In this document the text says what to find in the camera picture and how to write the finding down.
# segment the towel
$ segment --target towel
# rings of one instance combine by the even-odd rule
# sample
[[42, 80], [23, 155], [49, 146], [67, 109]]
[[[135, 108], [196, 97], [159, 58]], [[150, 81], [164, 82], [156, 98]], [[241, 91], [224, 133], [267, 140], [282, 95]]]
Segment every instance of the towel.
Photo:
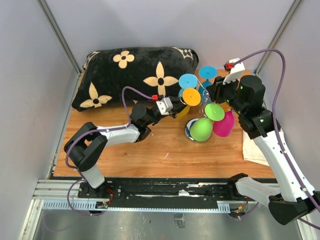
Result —
[[269, 166], [269, 163], [260, 151], [259, 147], [250, 139], [245, 131], [242, 133], [242, 154], [245, 161]]

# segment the flower pattern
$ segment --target flower pattern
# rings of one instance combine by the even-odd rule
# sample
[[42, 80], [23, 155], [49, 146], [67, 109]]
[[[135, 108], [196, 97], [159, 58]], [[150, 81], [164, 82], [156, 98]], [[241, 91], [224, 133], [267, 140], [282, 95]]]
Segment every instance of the flower pattern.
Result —
[[97, 55], [98, 53], [100, 53], [100, 51], [94, 51], [92, 53], [90, 53], [87, 57], [86, 57], [86, 62], [85, 64], [82, 66], [82, 68], [85, 70], [88, 67], [88, 64], [90, 62], [90, 60]]
[[128, 62], [135, 60], [135, 56], [129, 54], [129, 51], [122, 51], [120, 54], [117, 54], [113, 57], [113, 61], [118, 63], [119, 68], [125, 69]]
[[161, 61], [159, 61], [158, 65], [155, 69], [156, 76], [147, 77], [143, 80], [146, 84], [151, 87], [158, 87], [158, 94], [159, 95], [166, 95], [166, 87], [176, 84], [178, 79], [173, 76], [165, 76], [165, 70], [162, 66]]
[[184, 58], [191, 58], [192, 60], [194, 59], [193, 54], [191, 52], [191, 49], [180, 49], [177, 47], [172, 47], [173, 49], [177, 49]]
[[102, 104], [106, 104], [109, 100], [112, 99], [111, 96], [108, 95], [101, 95], [98, 96], [98, 92], [96, 90], [96, 87], [91, 82], [89, 87], [89, 96], [91, 99], [85, 100], [83, 103], [80, 104], [81, 108], [91, 108], [91, 107], [101, 107]]

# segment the wooden surface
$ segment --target wooden surface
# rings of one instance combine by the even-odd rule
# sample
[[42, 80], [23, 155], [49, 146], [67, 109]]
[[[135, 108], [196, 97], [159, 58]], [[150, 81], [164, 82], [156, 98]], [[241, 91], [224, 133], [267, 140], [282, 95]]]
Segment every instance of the wooden surface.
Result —
[[[226, 72], [221, 70], [219, 75], [225, 76]], [[199, 117], [198, 107], [192, 107], [180, 120], [166, 117], [151, 126], [152, 134], [141, 142], [105, 148], [98, 161], [102, 174], [108, 177], [228, 178], [243, 172], [255, 178], [274, 178], [270, 167], [243, 160], [242, 129], [237, 118], [228, 137], [212, 134], [205, 143], [188, 140], [184, 134], [185, 125], [189, 119]], [[99, 107], [84, 112], [72, 109], [54, 176], [78, 175], [66, 166], [63, 146], [86, 122], [117, 126], [127, 123], [128, 117], [123, 107]]]

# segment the white wall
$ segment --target white wall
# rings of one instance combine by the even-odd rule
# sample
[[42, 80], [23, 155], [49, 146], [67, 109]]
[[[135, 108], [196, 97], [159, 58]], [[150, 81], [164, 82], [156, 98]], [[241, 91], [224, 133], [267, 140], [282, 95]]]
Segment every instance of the white wall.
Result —
[[[277, 104], [277, 118], [286, 142], [308, 180], [320, 191], [320, 1], [304, 1], [277, 49], [286, 58], [286, 74]], [[281, 59], [272, 53], [260, 78], [272, 105], [281, 74]]]
[[[200, 67], [266, 48], [293, 0], [47, 0], [78, 64], [122, 47], [193, 48]], [[254, 69], [262, 56], [246, 61]]]
[[0, 7], [0, 235], [15, 240], [56, 150], [76, 73], [36, 0]]

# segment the lime green cup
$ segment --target lime green cup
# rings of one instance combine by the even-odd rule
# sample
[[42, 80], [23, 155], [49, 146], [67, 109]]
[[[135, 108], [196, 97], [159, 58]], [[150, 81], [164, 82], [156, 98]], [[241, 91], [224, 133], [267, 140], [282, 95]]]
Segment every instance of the lime green cup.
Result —
[[212, 120], [207, 117], [202, 117], [192, 125], [190, 128], [190, 135], [194, 140], [204, 142], [211, 136], [212, 130]]

